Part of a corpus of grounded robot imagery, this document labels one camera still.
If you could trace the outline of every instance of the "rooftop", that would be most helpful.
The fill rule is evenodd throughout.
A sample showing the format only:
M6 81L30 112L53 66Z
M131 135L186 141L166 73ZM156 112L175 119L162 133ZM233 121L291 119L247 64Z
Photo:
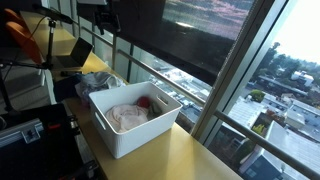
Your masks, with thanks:
M265 95L264 95L264 99L267 99L267 100L269 100L269 101L271 101L271 102L274 102L274 103L276 103L276 104L279 104L280 106L287 107L286 104L284 104L284 103L280 102L279 100L277 100L277 97L276 97L276 96L273 96L273 95L268 94L268 93L266 93L266 92L263 92L263 93L265 94Z
M303 115L295 112L295 111L292 111L292 110L288 110L286 112L286 117L287 118L290 118L291 120L294 120L294 121L297 121L301 124L305 124L305 118Z
M271 79L271 78L268 78L268 77L265 77L265 76L259 76L259 78L261 78L261 79L263 79L263 80L266 80L266 81L269 81L269 82L271 82L271 83L273 83L273 84L279 85L279 86L281 86L281 87L290 89L290 90L292 90L292 91L294 91L294 92L296 92L296 93L302 94L302 95L304 95L304 96L307 96L307 95L308 95L307 92L304 92L304 91L301 91L300 89L292 88L292 87L290 87L290 86L288 86L288 85L282 84L282 83L276 81L275 79Z
M306 164L316 172L320 172L320 144L309 141L289 129L285 130L274 121L271 123L265 138L301 163ZM275 168L281 170L284 163L280 159L264 149L261 149L261 155ZM294 179L306 179L301 173L288 165L285 166L284 172Z
M311 113L313 113L315 115L320 116L320 110L319 109L317 109L315 107L312 107L312 106L310 106L310 105L308 105L306 103L303 103L301 101L298 101L296 99L292 99L292 100L293 100L292 105L298 106L298 107L300 107L302 109L305 109L305 110L307 110L307 111L309 111L309 112L311 112Z
M294 72L294 75L296 75L296 76L302 76L302 77L304 77L304 78L312 79L312 80L313 80L313 77L310 76L310 75L308 75L308 74L306 74L306 72L295 71L295 72Z
M255 121L258 119L260 113L265 113L266 110L267 109L264 105L255 101L245 100L243 97L240 96L237 102L233 105L228 116L240 123L242 126L251 129ZM226 123L224 123L224 125L229 129L238 132Z

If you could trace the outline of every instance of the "sky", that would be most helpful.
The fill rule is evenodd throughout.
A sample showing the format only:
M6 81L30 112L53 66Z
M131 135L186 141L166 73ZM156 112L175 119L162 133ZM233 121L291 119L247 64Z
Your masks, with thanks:
M320 64L320 1L298 0L274 42L279 53Z

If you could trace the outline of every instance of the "cable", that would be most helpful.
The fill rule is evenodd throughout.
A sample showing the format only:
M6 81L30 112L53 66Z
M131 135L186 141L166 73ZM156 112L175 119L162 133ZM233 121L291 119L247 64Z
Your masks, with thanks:
M46 16L44 16L44 17L42 17L42 18L40 19L40 21L38 22L36 28L35 28L35 29L33 30L33 32L31 33L31 35L28 37L28 39L26 39L26 40L23 42L23 44L22 44L22 46L21 46L21 49L26 45L26 43L30 40L30 38L31 38L31 37L34 35L34 33L37 31L37 29L39 28L40 23L43 21L44 18L46 18ZM16 53L15 57L13 58L13 61L16 61L16 60L18 59L19 55L21 54L21 49ZM4 78L3 78L3 81L6 80L6 78L7 78L8 74L9 74L11 68L12 68L12 65L10 65L10 67L9 67L6 75L5 75Z
M2 121L2 125L0 126L0 130L3 130L7 127L7 122L3 119L2 116L0 116L0 120Z

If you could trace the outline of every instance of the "plastic bin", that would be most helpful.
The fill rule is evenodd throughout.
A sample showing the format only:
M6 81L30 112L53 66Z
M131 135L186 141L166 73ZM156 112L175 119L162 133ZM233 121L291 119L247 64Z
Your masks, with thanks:
M149 97L161 108L161 115L124 133L118 133L105 117L115 105L135 104ZM92 121L115 158L120 158L170 129L181 104L151 82L131 84L89 94Z

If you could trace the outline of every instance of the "orange object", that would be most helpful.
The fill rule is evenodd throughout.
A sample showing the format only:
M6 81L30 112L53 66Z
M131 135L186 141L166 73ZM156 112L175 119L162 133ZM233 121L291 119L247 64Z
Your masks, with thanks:
M25 21L23 20L23 18L15 11L13 11L9 8L6 8L6 9L4 9L4 14L6 16L7 21L16 22L16 23L20 24L21 26L27 28L27 25L26 25Z
M16 22L9 21L6 23L6 28L10 34L20 45L22 50L31 58L36 64L42 63L40 49L35 40L31 36L29 30Z

